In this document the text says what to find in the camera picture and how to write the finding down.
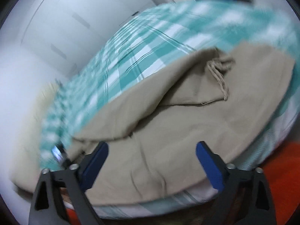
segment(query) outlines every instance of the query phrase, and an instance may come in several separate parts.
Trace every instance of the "white pillow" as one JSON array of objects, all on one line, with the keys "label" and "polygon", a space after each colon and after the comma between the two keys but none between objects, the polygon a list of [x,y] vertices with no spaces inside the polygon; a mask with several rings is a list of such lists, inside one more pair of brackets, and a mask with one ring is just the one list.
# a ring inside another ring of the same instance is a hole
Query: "white pillow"
[{"label": "white pillow", "polygon": [[39,144],[41,140],[42,120],[46,117],[59,89],[58,84],[48,84],[35,99],[28,114],[22,121],[22,127],[15,143],[15,151],[10,167],[10,180],[19,188],[33,193],[40,175]]}]

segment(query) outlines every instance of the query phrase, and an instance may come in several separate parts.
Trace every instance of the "khaki fabric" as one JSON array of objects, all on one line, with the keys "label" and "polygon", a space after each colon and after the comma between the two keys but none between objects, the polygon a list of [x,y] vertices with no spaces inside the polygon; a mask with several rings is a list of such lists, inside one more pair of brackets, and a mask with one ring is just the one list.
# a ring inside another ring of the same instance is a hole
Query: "khaki fabric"
[{"label": "khaki fabric", "polygon": [[140,203],[199,183],[206,177],[195,155],[202,140],[232,161],[276,110],[293,66],[273,47],[244,42],[229,55],[194,52],[124,92],[74,136],[73,153],[90,153],[94,141],[109,144],[87,191],[91,203]]}]

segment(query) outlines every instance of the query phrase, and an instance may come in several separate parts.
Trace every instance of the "blue gripper pad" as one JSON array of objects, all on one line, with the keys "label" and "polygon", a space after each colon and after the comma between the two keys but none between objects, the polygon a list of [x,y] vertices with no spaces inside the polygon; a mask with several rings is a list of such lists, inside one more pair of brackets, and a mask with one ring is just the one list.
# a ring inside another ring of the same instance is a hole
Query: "blue gripper pad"
[{"label": "blue gripper pad", "polygon": [[108,144],[106,142],[101,142],[92,154],[89,154],[85,157],[88,165],[84,169],[81,176],[80,188],[82,191],[85,192],[86,190],[92,188],[107,156]]},{"label": "blue gripper pad", "polygon": [[221,192],[224,189],[223,175],[222,175],[221,171],[219,170],[219,168],[216,166],[215,161],[212,158],[212,156],[216,155],[216,154],[214,154],[205,143],[204,144],[202,144],[202,143],[203,142],[199,142],[196,146],[197,158],[198,158],[199,162],[201,163],[201,165],[206,173],[206,176],[209,179],[213,188],[217,189],[217,190],[219,190],[219,192]]}]

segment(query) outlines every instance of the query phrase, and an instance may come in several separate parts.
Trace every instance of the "checkered blanket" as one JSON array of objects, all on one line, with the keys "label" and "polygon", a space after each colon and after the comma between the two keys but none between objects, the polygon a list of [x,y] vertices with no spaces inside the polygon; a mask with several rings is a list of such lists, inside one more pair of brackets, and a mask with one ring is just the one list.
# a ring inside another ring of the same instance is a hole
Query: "checkered blanket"
[{"label": "checkered blanket", "polygon": [[[197,0],[144,11],[59,89],[43,123],[40,167],[58,170],[52,147],[62,141],[68,149],[74,133],[129,87],[194,50],[216,46],[228,52],[242,40],[273,45],[296,59],[289,90],[272,121],[236,160],[245,169],[262,162],[300,111],[300,29],[281,13],[230,0]],[[279,119],[285,127],[279,128]]]}]

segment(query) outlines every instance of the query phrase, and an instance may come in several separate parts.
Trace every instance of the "bed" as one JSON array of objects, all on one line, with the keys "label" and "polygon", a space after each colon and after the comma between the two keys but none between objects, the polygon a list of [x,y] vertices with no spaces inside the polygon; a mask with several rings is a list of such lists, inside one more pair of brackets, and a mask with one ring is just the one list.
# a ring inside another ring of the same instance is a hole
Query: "bed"
[{"label": "bed", "polygon": [[[59,87],[43,121],[40,168],[59,169],[52,158],[52,147],[61,140],[68,149],[71,136],[99,109],[145,77],[194,50],[217,46],[228,52],[242,40],[270,44],[296,60],[279,108],[234,161],[245,170],[262,163],[287,136],[300,111],[300,29],[285,15],[268,9],[230,0],[197,0],[144,11],[119,30],[77,76]],[[32,156],[35,151],[28,149]],[[166,198],[94,209],[101,218],[146,217],[202,204],[215,194],[205,180]]]},{"label": "bed", "polygon": [[[294,78],[298,75],[297,67],[294,71]],[[281,110],[278,110],[275,114],[274,120],[266,127],[268,131],[265,131],[265,135],[260,138],[260,142],[256,142],[256,145],[259,146],[259,143],[263,143],[262,148],[259,153],[255,153],[253,149],[247,150],[249,153],[252,154],[252,156],[260,159],[264,159],[266,155],[272,152],[272,148],[269,147],[268,143],[280,143],[280,140],[283,139],[288,132],[291,129],[291,126],[293,125],[297,113],[298,113],[298,107],[297,107],[297,101],[298,98],[295,94],[295,87],[297,87],[297,84],[291,85],[291,88],[289,89],[289,92],[287,93],[287,97],[285,98],[285,101],[281,105]],[[292,135],[290,135],[290,139],[297,138],[298,131],[293,131]],[[9,154],[11,154],[11,148],[3,149],[2,152],[2,164],[5,165],[9,161]],[[244,166],[250,166],[253,165],[252,161],[243,162]],[[3,187],[5,189],[1,189],[2,191],[7,191],[5,194],[5,201],[10,210],[12,211],[13,215],[17,218],[17,220],[21,224],[27,224],[28,215],[29,215],[29,202],[30,199],[28,196],[25,200],[24,198],[19,198],[18,194],[14,193],[12,190],[12,184],[8,180],[8,175],[5,172],[3,176]],[[173,197],[169,197],[164,200],[160,201],[152,201],[148,202],[146,204],[137,204],[137,205],[127,205],[127,206],[106,206],[106,207],[95,207],[97,213],[104,218],[130,218],[130,217],[143,217],[143,216],[151,216],[155,214],[162,214],[167,213],[170,211],[178,210],[183,207],[187,207],[189,205],[194,205],[198,203],[198,200],[205,201],[206,199],[201,195],[199,195],[199,189],[198,187],[193,187],[187,192],[191,195],[188,195],[187,193],[183,196],[185,198],[182,198],[182,195],[180,194],[175,195]]]}]

